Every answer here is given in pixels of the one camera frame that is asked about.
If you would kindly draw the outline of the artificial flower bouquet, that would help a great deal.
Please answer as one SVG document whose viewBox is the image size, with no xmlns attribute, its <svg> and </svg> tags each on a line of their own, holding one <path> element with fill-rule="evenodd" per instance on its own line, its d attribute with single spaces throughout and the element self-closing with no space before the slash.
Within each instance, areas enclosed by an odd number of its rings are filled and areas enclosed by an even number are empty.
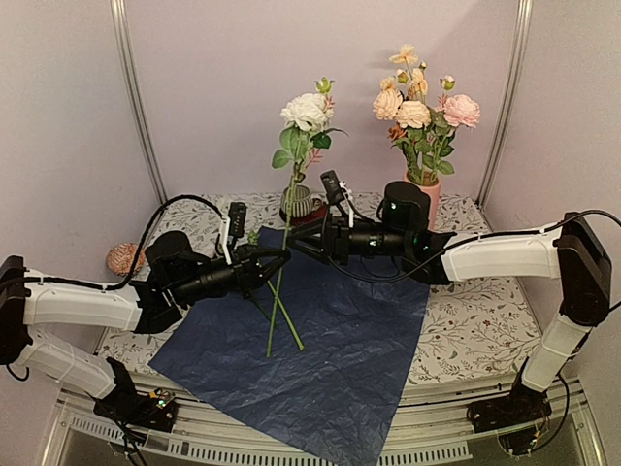
<svg viewBox="0 0 621 466">
<path fill-rule="evenodd" d="M 260 234 L 258 230 L 251 230 L 248 233 L 248 242 L 251 245 L 257 246 L 259 243 L 259 237 L 260 237 Z M 273 297 L 275 299 L 275 307 L 278 308 L 280 312 L 282 313 L 282 316 L 284 317 L 284 320 L 297 345 L 298 350 L 303 351 L 305 349 L 305 345 L 295 327 L 295 324 L 293 323 L 293 320 L 290 317 L 289 312 L 286 310 L 282 300 L 280 299 L 278 286 L 273 285 L 271 282 L 268 282 L 268 287 L 272 291 Z M 271 322 L 271 330 L 270 330 L 270 336 L 268 337 L 268 347 L 267 347 L 268 357 L 270 357 L 273 352 L 274 330 L 276 329 L 276 311 L 272 312 L 272 315 L 269 318 L 269 321 Z"/>
</svg>

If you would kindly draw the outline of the white rose stem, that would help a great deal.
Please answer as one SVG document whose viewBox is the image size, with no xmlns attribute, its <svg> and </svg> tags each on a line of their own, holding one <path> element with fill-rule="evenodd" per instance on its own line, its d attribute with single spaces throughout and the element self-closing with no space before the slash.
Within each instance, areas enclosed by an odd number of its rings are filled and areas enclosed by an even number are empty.
<svg viewBox="0 0 621 466">
<path fill-rule="evenodd" d="M 272 157 L 272 167 L 289 167 L 291 174 L 284 191 L 285 229 L 281 249 L 287 250 L 287 239 L 293 218 L 293 201 L 298 184 L 305 178 L 310 165 L 321 158 L 331 146 L 330 126 L 334 115 L 331 95 L 334 82 L 326 77 L 317 80 L 315 90 L 289 101 L 280 111 L 284 129 L 280 132 L 280 147 Z"/>
</svg>

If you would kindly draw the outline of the orange rose stem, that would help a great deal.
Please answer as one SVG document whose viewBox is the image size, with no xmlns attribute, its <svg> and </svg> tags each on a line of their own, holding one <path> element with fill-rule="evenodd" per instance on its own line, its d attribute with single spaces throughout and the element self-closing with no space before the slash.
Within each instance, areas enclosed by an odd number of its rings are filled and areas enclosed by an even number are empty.
<svg viewBox="0 0 621 466">
<path fill-rule="evenodd" d="M 402 127 L 395 123 L 388 129 L 388 139 L 392 142 L 391 147 L 399 149 L 403 154 L 407 154 L 411 149 L 414 139 L 413 129 L 409 126 Z"/>
</svg>

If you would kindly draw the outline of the peach rose cluster stem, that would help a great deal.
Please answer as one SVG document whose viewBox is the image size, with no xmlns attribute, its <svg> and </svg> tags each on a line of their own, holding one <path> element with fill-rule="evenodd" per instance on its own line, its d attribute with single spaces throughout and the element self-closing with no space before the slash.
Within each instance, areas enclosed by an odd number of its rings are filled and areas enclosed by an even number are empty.
<svg viewBox="0 0 621 466">
<path fill-rule="evenodd" d="M 397 82 L 396 76 L 388 76 L 379 82 L 373 112 L 378 120 L 390 122 L 390 127 L 399 123 L 413 129 L 414 143 L 408 153 L 403 154 L 407 163 L 406 178 L 417 185 L 431 185 L 432 111 L 429 107 L 418 100 L 408 100 L 406 87 Z"/>
</svg>

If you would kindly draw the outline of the pink rose stem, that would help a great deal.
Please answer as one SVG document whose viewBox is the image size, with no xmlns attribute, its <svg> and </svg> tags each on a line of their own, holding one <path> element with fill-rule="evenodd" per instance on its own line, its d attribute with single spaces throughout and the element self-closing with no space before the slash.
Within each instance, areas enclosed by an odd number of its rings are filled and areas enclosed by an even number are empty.
<svg viewBox="0 0 621 466">
<path fill-rule="evenodd" d="M 441 96 L 432 112 L 431 166 L 429 181 L 440 175 L 452 175 L 454 168 L 446 159 L 454 151 L 452 142 L 459 127 L 476 128 L 480 121 L 480 106 L 466 94 L 453 94 L 456 80 L 451 75 L 440 78 Z"/>
</svg>

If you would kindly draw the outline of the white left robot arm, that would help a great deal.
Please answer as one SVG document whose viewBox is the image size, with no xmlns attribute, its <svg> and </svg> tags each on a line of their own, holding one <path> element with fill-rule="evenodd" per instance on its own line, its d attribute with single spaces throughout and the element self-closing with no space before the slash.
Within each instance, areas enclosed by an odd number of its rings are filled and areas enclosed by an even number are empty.
<svg viewBox="0 0 621 466">
<path fill-rule="evenodd" d="M 220 258 L 192 249 L 181 231 L 163 234 L 147 248 L 145 281 L 79 285 L 25 268 L 20 256 L 1 266 L 1 362 L 39 370 L 72 384 L 124 421 L 145 410 L 125 366 L 89 355 L 44 330 L 48 323 L 112 327 L 158 334 L 181 319 L 182 311 L 230 292 L 247 297 L 290 259 L 287 250 L 251 244 Z"/>
</svg>

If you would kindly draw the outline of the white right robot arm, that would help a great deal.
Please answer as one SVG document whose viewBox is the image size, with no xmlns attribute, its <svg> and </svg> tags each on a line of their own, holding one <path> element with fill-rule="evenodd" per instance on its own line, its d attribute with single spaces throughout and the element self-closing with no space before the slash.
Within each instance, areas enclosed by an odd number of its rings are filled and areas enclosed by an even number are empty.
<svg viewBox="0 0 621 466">
<path fill-rule="evenodd" d="M 498 193 L 497 225 L 526 227 L 572 210 L 620 212 L 620 181 L 604 176 L 564 177 L 518 186 L 504 181 Z M 561 286 L 543 278 L 486 278 L 434 286 L 407 392 L 441 384 L 509 378 L 539 342 L 557 312 Z"/>
</svg>

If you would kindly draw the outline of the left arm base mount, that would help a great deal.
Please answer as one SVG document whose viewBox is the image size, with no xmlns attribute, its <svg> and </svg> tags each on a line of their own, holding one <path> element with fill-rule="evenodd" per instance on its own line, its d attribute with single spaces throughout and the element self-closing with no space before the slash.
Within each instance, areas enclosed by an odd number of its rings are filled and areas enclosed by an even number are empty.
<svg viewBox="0 0 621 466">
<path fill-rule="evenodd" d="M 118 423 L 171 433 L 179 405 L 167 393 L 156 389 L 140 394 L 134 386 L 116 386 L 110 394 L 96 399 L 93 413 Z"/>
</svg>

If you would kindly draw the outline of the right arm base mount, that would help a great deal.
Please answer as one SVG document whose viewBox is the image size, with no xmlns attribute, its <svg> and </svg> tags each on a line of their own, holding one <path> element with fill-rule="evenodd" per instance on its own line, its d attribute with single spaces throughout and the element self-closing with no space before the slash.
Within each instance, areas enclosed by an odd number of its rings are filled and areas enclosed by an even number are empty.
<svg viewBox="0 0 621 466">
<path fill-rule="evenodd" d="M 509 394 L 472 402 L 467 408 L 467 419 L 475 433 L 497 431 L 528 423 L 529 427 L 502 434 L 498 437 L 501 448 L 511 456 L 530 454 L 542 435 L 552 414 L 546 393 L 534 395 Z"/>
</svg>

